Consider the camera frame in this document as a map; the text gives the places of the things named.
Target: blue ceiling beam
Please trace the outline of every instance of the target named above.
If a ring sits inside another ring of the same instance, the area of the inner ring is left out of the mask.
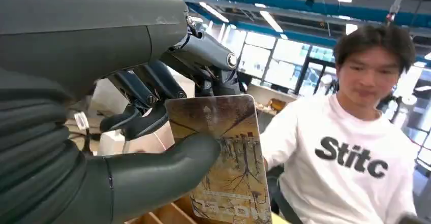
[[[196,4],[188,4],[190,8],[198,12],[200,15],[205,17],[208,20],[212,20],[215,24],[223,24],[222,21],[220,21],[218,18],[214,18],[211,14],[206,12],[204,9],[202,9],[199,5]],[[266,34],[270,36],[274,36],[276,38],[280,38],[280,33],[276,32],[272,27],[270,26],[262,26],[262,25],[256,25],[251,23],[245,23],[245,22],[233,22],[238,29],[243,29],[246,31],[252,31],[255,33],[260,34]],[[289,38],[289,40],[297,41],[304,44],[313,44],[317,46],[327,47],[327,48],[334,48],[334,46],[337,43],[336,39],[331,38],[324,38],[324,37],[317,37],[313,35],[308,35],[304,33],[297,33],[289,30],[284,30],[283,33]],[[416,61],[422,61],[427,63],[426,67],[431,68],[431,61],[423,58],[422,56],[416,56]]]
[[[231,0],[231,1],[235,1],[235,2],[244,2],[243,0]],[[254,4],[254,3],[261,3],[267,6],[276,6],[279,8],[285,8],[285,6],[289,5],[288,3],[284,3],[284,2],[290,2],[292,1],[292,3],[295,3],[295,5],[301,6],[301,5],[305,5],[304,2],[302,1],[297,1],[297,0],[266,0],[267,2],[265,2],[265,0],[248,0],[248,2],[245,3],[249,3],[249,4]],[[274,4],[274,3],[278,3],[278,2],[283,2],[283,4],[278,5],[278,4]],[[210,13],[208,13],[203,7],[201,7],[200,5],[197,4],[193,4],[193,3],[187,3],[187,5],[189,6],[189,8],[193,9],[195,12],[199,13],[200,15],[202,15],[203,17],[205,17],[208,20],[212,20],[213,23],[215,24],[222,24],[223,22],[221,20],[219,20],[218,18],[212,16]],[[315,6],[319,6],[320,3],[315,3],[313,5],[313,9],[315,8]],[[327,13],[329,14],[329,6],[334,6],[334,5],[326,5],[327,8]],[[342,10],[342,6],[338,7],[338,5],[336,6],[338,12],[340,10]],[[358,8],[358,7],[348,7],[348,8],[353,8],[353,9],[368,9],[368,8]],[[383,21],[386,17],[387,11],[383,11],[383,10],[376,10],[376,9],[370,9],[373,10],[374,12],[381,12],[380,14],[383,15]],[[397,14],[397,18],[396,20],[400,20],[400,14],[402,13],[398,13]],[[342,14],[330,14],[330,15],[344,15],[344,16],[350,16],[353,18],[358,18],[355,17],[354,15],[348,15],[346,13],[342,13]],[[422,14],[418,14],[416,17],[416,22],[418,22],[418,20],[421,20],[419,18],[419,16],[426,16],[425,17],[421,17],[422,19],[426,19],[426,21],[429,21],[430,23],[430,27],[431,27],[431,15],[422,15]],[[235,26],[237,26],[240,29],[244,29],[246,31],[253,31],[256,33],[261,33],[261,34],[266,34],[266,35],[271,35],[277,38],[280,38],[280,33],[277,33],[273,28],[271,28],[270,26],[261,26],[261,25],[256,25],[256,24],[250,24],[250,23],[244,23],[244,22],[232,22],[232,24],[234,24]],[[336,40],[335,39],[331,39],[331,38],[324,38],[324,37],[317,37],[317,36],[313,36],[313,35],[308,35],[308,34],[303,34],[303,33],[297,33],[297,32],[293,32],[293,31],[289,31],[289,30],[285,30],[283,32],[290,40],[293,41],[297,41],[297,42],[301,42],[301,43],[305,43],[305,44],[314,44],[317,46],[322,46],[322,47],[328,47],[328,48],[333,48],[336,45]],[[427,63],[427,67],[431,67],[431,61],[423,58],[422,56],[416,56],[416,61],[422,61],[422,62],[426,62]]]
[[[349,16],[361,20],[385,22],[389,10],[373,9],[367,7],[353,7],[335,4],[314,3],[311,7],[303,0],[224,0],[238,3],[260,3],[270,7],[319,13],[333,16]],[[414,14],[398,12],[394,23],[410,26]],[[418,13],[412,26],[431,28],[431,15]]]

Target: desk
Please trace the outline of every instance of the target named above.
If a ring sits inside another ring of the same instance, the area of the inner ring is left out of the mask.
[[[280,216],[278,216],[277,214],[275,214],[273,212],[272,213],[272,224],[289,224],[289,222],[287,222],[286,220],[284,220],[283,218],[281,218]]]

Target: glass wall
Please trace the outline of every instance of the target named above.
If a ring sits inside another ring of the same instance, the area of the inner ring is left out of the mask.
[[[248,32],[239,60],[238,70],[256,78],[262,78],[275,38]]]
[[[415,85],[411,90],[404,88],[405,93],[413,93],[417,98],[417,103],[410,112],[403,132],[412,140],[417,149],[418,163],[431,169],[431,137],[429,137],[431,131],[431,87],[429,87],[431,86],[431,71],[412,67],[406,76],[410,78],[406,82],[409,84],[413,82]]]
[[[310,45],[279,39],[265,81],[295,89]]]
[[[319,60],[335,62],[335,57],[333,56],[332,49],[323,48],[316,45],[314,45],[311,49],[310,57]]]
[[[246,36],[246,31],[233,29],[229,26],[224,34],[222,44],[229,48],[236,57],[239,57]]]

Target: hanging wire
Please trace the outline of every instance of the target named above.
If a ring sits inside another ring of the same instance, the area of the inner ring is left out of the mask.
[[[386,24],[389,26],[395,19],[395,15],[398,13],[399,8],[401,6],[402,0],[395,0],[392,4],[388,15],[386,16]]]
[[[417,5],[417,7],[416,7],[416,10],[415,10],[415,14],[414,14],[414,16],[413,16],[413,18],[412,18],[412,21],[410,22],[410,26],[412,26],[412,25],[413,25],[413,23],[416,21],[416,16],[417,16],[417,13],[418,13],[418,11],[419,11],[420,6],[422,5],[422,1],[423,1],[423,0],[419,0],[419,3],[418,3],[418,5]]]
[[[325,15],[327,16],[328,12],[326,10],[326,0],[323,0],[323,8],[325,9]],[[328,26],[328,35],[331,37],[331,28],[329,27],[329,22],[326,21],[326,25]]]

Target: robotic finger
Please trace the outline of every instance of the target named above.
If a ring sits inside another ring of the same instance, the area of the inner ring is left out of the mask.
[[[154,87],[163,99],[187,97],[165,64],[154,60],[134,69],[134,73],[144,82]]]
[[[235,55],[209,34],[188,36],[160,60],[192,79],[196,96],[240,94]]]
[[[154,92],[136,76],[133,70],[118,71],[108,76],[108,79],[130,103],[135,103],[135,106],[140,108],[142,113],[153,107],[159,100],[154,95]]]
[[[126,141],[137,139],[147,134],[154,133],[168,122],[168,114],[162,102],[156,103],[150,113],[144,117],[134,118],[123,127]]]

